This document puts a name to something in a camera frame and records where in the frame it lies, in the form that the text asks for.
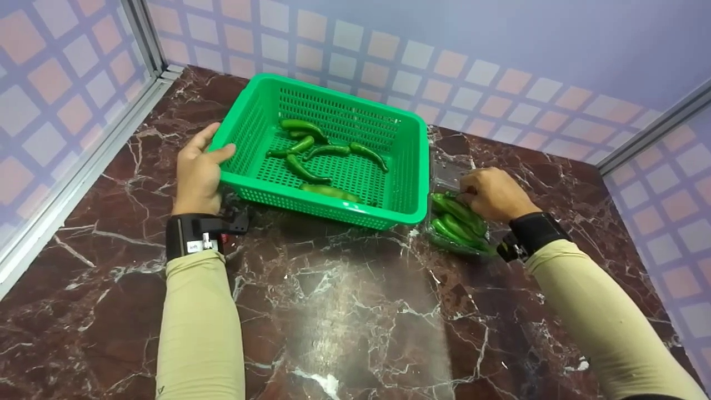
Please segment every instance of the wall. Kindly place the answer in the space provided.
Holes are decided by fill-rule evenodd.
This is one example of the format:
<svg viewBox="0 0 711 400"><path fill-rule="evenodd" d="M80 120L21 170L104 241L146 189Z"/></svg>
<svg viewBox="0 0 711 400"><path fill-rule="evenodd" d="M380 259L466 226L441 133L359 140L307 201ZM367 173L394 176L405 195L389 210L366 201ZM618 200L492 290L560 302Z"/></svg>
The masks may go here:
<svg viewBox="0 0 711 400"><path fill-rule="evenodd" d="M118 1L0 2L0 242L147 81Z"/></svg>
<svg viewBox="0 0 711 400"><path fill-rule="evenodd" d="M711 108L605 182L654 287L711 391Z"/></svg>
<svg viewBox="0 0 711 400"><path fill-rule="evenodd" d="M706 0L149 0L166 57L596 164L711 78Z"/></svg>

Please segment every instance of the marble countertop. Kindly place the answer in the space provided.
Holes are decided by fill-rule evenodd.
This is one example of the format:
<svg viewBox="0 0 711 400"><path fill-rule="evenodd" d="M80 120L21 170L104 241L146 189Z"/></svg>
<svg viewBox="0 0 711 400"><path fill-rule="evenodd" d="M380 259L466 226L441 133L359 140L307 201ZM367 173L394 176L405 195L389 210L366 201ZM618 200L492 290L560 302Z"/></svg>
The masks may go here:
<svg viewBox="0 0 711 400"><path fill-rule="evenodd" d="M176 154L246 83L187 68L0 302L0 398L154 397ZM593 166L430 133L433 183L472 161L517 176L691 371ZM379 232L266 206L227 249L248 399L599 397L520 263L450 255L417 227Z"/></svg>

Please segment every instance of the wrist strap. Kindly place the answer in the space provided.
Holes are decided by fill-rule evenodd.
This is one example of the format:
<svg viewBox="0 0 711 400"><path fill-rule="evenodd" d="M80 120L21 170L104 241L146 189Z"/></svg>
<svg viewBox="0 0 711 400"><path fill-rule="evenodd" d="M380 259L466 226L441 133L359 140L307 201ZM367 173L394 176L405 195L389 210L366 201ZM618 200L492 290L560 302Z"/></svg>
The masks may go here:
<svg viewBox="0 0 711 400"><path fill-rule="evenodd" d="M504 236L496 250L504 261L523 260L543 246L558 239L572 241L570 235L549 213L531 213L511 220L511 233Z"/></svg>
<svg viewBox="0 0 711 400"><path fill-rule="evenodd" d="M558 239L570 241L568 233L550 213L531 213L513 219L508 226L528 257Z"/></svg>
<svg viewBox="0 0 711 400"><path fill-rule="evenodd" d="M174 215L166 223L166 260L211 248L224 254L222 233L244 235L249 226L247 213L229 223L211 214Z"/></svg>
<svg viewBox="0 0 711 400"><path fill-rule="evenodd" d="M166 223L166 260L187 256L214 248L224 253L219 233L203 232L199 221L214 219L210 214L181 214L172 216Z"/></svg>

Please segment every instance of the checkered wall pattern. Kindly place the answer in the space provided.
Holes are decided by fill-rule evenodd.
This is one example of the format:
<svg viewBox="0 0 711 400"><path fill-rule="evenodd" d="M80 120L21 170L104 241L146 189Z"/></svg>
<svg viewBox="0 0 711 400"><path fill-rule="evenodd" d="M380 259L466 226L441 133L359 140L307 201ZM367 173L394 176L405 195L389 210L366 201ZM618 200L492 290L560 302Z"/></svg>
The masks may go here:
<svg viewBox="0 0 711 400"><path fill-rule="evenodd" d="M711 109L606 178L689 358L711 388Z"/></svg>
<svg viewBox="0 0 711 400"><path fill-rule="evenodd" d="M591 164L661 115L273 0L149 0L149 10L172 63L244 78L286 75L414 111L430 124Z"/></svg>
<svg viewBox="0 0 711 400"><path fill-rule="evenodd" d="M0 241L147 82L118 1L0 3Z"/></svg>

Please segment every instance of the beige arm sleeve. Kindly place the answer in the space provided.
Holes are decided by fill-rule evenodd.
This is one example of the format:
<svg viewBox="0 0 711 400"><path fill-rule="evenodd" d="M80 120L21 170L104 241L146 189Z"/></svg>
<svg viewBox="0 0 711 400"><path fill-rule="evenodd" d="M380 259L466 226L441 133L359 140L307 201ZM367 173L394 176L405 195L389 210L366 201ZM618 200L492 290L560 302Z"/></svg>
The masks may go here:
<svg viewBox="0 0 711 400"><path fill-rule="evenodd" d="M526 263L610 399L665 394L707 397L676 362L632 299L569 241L541 248Z"/></svg>
<svg viewBox="0 0 711 400"><path fill-rule="evenodd" d="M180 257L166 275L156 398L244 399L242 331L224 257L212 250Z"/></svg>

